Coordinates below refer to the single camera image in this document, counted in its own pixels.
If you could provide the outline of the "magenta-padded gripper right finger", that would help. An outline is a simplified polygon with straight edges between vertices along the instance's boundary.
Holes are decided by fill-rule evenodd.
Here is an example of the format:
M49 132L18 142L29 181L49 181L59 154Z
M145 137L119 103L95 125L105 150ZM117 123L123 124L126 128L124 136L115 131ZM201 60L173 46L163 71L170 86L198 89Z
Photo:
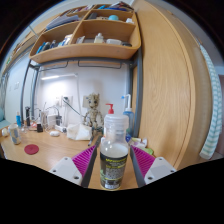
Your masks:
M130 147L130 156L139 187L153 183L176 171L163 157L155 158L135 146Z

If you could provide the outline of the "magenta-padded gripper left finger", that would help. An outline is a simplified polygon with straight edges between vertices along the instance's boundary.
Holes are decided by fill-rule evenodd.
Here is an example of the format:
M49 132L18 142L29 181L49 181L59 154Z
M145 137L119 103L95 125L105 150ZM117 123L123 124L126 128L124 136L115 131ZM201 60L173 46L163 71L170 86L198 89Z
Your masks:
M63 157L49 172L76 185L87 188L96 156L97 146L94 145L72 158Z

